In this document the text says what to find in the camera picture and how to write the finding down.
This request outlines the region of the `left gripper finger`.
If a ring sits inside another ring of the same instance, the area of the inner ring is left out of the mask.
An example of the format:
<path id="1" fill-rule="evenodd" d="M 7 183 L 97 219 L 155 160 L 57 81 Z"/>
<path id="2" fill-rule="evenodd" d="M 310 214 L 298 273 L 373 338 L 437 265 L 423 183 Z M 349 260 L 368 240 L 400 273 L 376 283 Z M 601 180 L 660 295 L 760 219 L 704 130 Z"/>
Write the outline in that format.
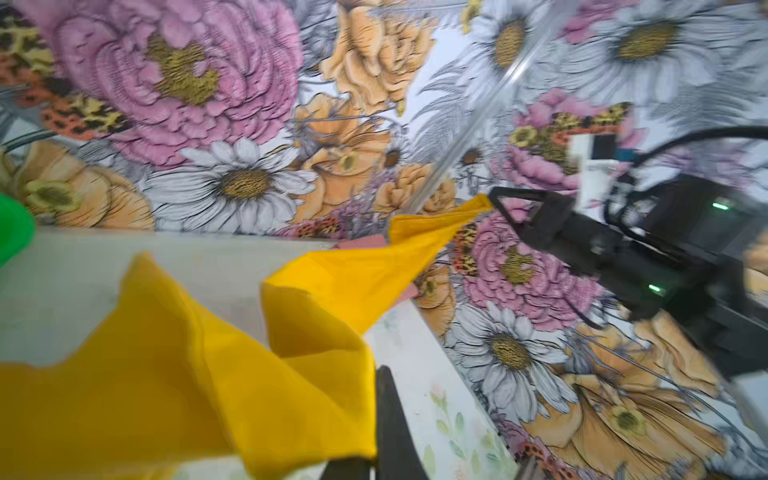
<path id="1" fill-rule="evenodd" d="M 427 480 L 429 478 L 413 443 L 392 371 L 376 371 L 376 444 L 373 460 L 362 457 L 327 463 L 322 480 Z"/>

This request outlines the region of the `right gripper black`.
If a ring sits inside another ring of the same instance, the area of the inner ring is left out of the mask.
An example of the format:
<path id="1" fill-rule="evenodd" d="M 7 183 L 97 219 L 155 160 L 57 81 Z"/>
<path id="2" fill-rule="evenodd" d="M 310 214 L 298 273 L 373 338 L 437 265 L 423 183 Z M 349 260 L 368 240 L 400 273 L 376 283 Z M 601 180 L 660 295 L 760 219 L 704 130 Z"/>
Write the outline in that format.
<path id="1" fill-rule="evenodd" d="M 680 176 L 639 194 L 643 235 L 575 211 L 550 190 L 494 187 L 493 207 L 528 246 L 594 276 L 633 321 L 668 313 L 726 377 L 767 366 L 767 309 L 746 291 L 745 253 L 767 206 L 726 185 Z"/>

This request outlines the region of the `yellow t shirt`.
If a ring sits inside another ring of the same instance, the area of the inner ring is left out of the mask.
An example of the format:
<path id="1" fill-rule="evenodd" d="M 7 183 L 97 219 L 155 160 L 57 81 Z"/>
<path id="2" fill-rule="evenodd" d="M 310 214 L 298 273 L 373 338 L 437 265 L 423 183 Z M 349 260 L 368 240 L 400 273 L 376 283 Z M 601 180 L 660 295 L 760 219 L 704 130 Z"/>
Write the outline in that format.
<path id="1" fill-rule="evenodd" d="M 439 215 L 401 215 L 385 247 L 286 264 L 260 286 L 266 343 L 136 256 L 116 307 L 72 354 L 2 364 L 2 477 L 164 479 L 184 462 L 235 455 L 272 479 L 373 460 L 378 367 L 363 334 L 491 207 L 481 194 Z"/>

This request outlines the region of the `green plastic basket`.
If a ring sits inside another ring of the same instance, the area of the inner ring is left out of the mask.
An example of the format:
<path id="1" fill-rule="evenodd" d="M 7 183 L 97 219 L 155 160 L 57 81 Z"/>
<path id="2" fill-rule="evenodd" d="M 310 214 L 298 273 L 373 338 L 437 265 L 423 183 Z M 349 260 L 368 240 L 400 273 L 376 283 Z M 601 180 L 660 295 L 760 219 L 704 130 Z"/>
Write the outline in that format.
<path id="1" fill-rule="evenodd" d="M 20 202 L 7 195 L 1 195 L 0 208 L 0 266 L 3 267 L 31 243 L 36 223 Z"/>

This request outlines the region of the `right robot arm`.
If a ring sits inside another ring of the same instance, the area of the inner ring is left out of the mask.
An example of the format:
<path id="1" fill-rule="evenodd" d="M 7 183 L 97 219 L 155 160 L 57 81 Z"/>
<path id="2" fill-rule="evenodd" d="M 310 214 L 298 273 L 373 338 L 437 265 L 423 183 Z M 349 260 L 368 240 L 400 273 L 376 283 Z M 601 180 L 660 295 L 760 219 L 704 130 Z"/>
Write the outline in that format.
<path id="1" fill-rule="evenodd" d="M 747 290 L 746 251 L 767 225 L 767 208 L 733 188 L 680 175 L 623 193 L 620 212 L 652 204 L 638 229 L 599 222 L 572 197 L 496 187 L 491 204 L 529 247 L 594 277 L 629 310 L 631 322 L 669 314 L 725 380 L 761 438 L 765 388 L 745 380 L 767 370 L 767 307 Z"/>

